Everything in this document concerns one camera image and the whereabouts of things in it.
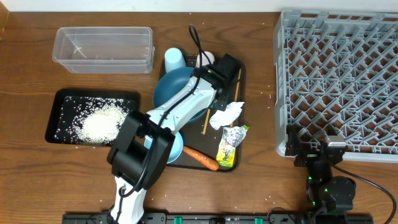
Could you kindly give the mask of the dark blue plate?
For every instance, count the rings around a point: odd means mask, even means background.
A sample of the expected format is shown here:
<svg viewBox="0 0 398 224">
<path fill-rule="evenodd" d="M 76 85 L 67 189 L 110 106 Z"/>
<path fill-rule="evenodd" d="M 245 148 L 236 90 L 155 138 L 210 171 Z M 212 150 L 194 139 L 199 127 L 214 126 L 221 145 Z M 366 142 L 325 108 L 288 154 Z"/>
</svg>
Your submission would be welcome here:
<svg viewBox="0 0 398 224">
<path fill-rule="evenodd" d="M 182 67 L 165 74 L 154 92 L 155 108 L 147 112 L 155 124 L 178 129 L 209 107 L 216 90 L 199 77 L 199 69 Z"/>
</svg>

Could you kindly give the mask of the orange carrot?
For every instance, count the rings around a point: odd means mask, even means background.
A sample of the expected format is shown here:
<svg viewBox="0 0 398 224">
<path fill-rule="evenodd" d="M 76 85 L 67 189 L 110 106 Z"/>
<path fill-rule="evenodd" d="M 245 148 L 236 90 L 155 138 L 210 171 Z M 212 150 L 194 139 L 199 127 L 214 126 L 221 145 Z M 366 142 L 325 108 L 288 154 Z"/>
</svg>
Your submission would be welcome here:
<svg viewBox="0 0 398 224">
<path fill-rule="evenodd" d="M 200 153 L 199 151 L 196 151 L 188 146 L 184 146 L 183 151 L 208 169 L 213 171 L 217 171 L 219 169 L 219 164 L 215 160 Z"/>
</svg>

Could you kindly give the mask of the light blue bowl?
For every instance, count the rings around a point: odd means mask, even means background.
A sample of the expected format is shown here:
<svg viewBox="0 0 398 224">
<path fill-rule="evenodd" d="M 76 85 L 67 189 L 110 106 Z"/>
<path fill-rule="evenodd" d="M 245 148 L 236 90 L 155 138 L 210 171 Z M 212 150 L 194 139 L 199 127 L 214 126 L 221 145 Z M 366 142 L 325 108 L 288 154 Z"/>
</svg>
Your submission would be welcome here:
<svg viewBox="0 0 398 224">
<path fill-rule="evenodd" d="M 151 144 L 152 144 L 152 138 L 150 136 L 145 136 L 144 146 L 147 149 L 150 149 Z M 175 135 L 175 140 L 171 152 L 169 154 L 167 163 L 170 164 L 175 160 L 177 160 L 178 157 L 181 155 L 182 151 L 183 151 L 183 137 L 180 133 L 177 133 Z"/>
</svg>

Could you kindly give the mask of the white rice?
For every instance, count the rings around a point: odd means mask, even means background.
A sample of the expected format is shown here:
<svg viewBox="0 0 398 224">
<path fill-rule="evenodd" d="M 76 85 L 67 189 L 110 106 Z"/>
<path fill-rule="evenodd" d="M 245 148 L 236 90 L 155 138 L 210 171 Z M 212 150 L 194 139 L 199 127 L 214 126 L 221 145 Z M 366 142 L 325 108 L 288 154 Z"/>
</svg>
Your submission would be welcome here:
<svg viewBox="0 0 398 224">
<path fill-rule="evenodd" d="M 55 132 L 56 143 L 110 146 L 126 116 L 137 101 L 89 96 L 66 96 L 60 108 Z"/>
</svg>

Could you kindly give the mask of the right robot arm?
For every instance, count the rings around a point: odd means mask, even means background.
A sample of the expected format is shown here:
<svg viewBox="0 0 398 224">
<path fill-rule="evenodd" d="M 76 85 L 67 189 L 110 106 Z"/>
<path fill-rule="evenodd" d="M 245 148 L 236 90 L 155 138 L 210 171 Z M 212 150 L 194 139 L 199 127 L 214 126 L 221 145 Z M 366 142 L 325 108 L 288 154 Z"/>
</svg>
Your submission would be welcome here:
<svg viewBox="0 0 398 224">
<path fill-rule="evenodd" d="M 297 217 L 295 223 L 348 223 L 346 213 L 353 209 L 356 183 L 349 177 L 334 176 L 331 168 L 343 160 L 347 143 L 328 128 L 320 149 L 303 146 L 293 126 L 287 127 L 285 155 L 295 157 L 294 166 L 306 167 L 306 194 L 313 208 Z"/>
</svg>

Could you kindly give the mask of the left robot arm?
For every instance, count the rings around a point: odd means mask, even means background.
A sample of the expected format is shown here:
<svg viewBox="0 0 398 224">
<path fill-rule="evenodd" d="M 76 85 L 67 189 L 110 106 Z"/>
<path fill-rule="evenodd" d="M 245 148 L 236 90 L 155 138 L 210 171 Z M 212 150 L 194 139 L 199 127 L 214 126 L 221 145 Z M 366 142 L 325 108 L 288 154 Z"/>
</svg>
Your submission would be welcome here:
<svg viewBox="0 0 398 224">
<path fill-rule="evenodd" d="M 112 223 L 137 223 L 142 218 L 146 192 L 163 173 L 176 133 L 203 110 L 224 110 L 226 104 L 220 101 L 235 86 L 240 69 L 239 62 L 196 68 L 163 105 L 126 116 L 107 156 L 117 187 L 109 214 Z"/>
</svg>

